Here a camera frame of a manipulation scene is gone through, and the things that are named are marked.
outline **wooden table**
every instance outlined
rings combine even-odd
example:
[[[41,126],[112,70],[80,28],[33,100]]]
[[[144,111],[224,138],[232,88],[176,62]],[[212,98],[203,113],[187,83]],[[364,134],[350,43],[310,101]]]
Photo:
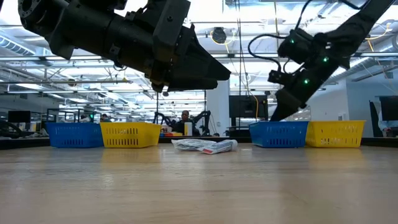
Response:
[[[398,150],[0,151],[0,223],[397,223]]]

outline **plastic basket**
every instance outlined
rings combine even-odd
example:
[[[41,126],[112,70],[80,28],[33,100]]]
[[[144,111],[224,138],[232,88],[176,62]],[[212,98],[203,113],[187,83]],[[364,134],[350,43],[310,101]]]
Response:
[[[105,147],[156,146],[162,126],[150,123],[101,123]]]
[[[306,143],[313,147],[359,147],[365,121],[312,121]]]
[[[249,125],[251,141],[261,147],[304,147],[308,121],[267,122]]]
[[[47,123],[50,144],[53,147],[101,147],[100,124],[94,123]]]

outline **yellow basket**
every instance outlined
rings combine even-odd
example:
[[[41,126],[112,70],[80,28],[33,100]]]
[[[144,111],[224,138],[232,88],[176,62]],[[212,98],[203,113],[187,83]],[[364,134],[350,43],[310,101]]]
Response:
[[[140,148],[156,146],[159,142],[159,124],[128,122],[101,123],[102,138],[105,147]]]
[[[365,121],[311,121],[305,142],[313,147],[359,147]]]

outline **blue basket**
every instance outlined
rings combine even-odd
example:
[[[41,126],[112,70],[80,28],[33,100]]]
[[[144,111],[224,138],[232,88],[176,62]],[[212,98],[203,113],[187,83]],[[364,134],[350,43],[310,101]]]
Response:
[[[304,147],[308,121],[261,121],[249,125],[251,141],[261,147]]]
[[[101,126],[94,123],[47,123],[52,147],[101,147]]]

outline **white column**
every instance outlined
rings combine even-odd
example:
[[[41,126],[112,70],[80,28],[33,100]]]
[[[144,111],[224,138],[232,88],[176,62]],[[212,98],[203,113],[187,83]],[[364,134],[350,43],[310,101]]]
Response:
[[[206,91],[207,110],[211,111],[213,117],[210,117],[209,129],[210,133],[216,132],[223,136],[229,125],[229,81],[218,82],[217,88]]]

